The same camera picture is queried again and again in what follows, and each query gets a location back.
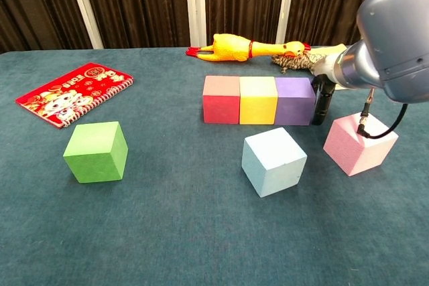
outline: red cube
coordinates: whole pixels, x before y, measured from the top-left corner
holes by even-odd
[[[202,101],[205,123],[239,124],[240,78],[206,76]]]

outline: black cable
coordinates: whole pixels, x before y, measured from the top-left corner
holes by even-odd
[[[361,116],[366,119],[366,117],[368,117],[369,114],[369,104],[370,103],[365,103],[365,107],[363,108],[362,114]],[[357,128],[357,134],[362,135],[363,137],[366,137],[368,139],[380,139],[382,137],[385,137],[386,135],[388,135],[389,133],[391,133],[401,122],[402,118],[405,115],[405,112],[407,111],[408,108],[408,104],[403,104],[402,105],[402,109],[399,113],[399,115],[397,116],[397,119],[395,121],[395,123],[384,133],[380,134],[380,135],[370,135],[368,132],[365,131],[365,125],[364,124],[359,124],[358,128]]]

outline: light blue cube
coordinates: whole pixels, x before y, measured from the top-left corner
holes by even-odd
[[[307,154],[283,127],[246,137],[241,166],[259,197],[296,186]]]

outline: spiral binding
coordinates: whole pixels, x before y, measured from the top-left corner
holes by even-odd
[[[106,100],[109,100],[119,92],[122,92],[125,90],[128,86],[131,86],[133,84],[134,80],[132,78],[129,78],[128,80],[122,82],[118,86],[111,87],[108,89],[106,93],[104,93],[102,96],[97,97],[94,99],[90,104],[85,105],[82,109],[83,112],[75,113],[73,117],[69,118],[68,120],[63,120],[62,124],[64,127],[68,127],[71,123],[75,122],[77,119],[81,118],[83,115],[87,114],[90,110],[93,108],[99,106],[101,103],[105,102]]]

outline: pink cube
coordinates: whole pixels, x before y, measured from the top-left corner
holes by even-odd
[[[381,165],[398,136],[391,132],[380,139],[367,139],[357,134],[361,113],[342,117],[333,122],[323,149],[348,175]],[[365,130],[378,135],[388,129],[373,115],[369,115]]]
[[[206,76],[202,97],[205,123],[239,123],[240,78],[238,76]]]

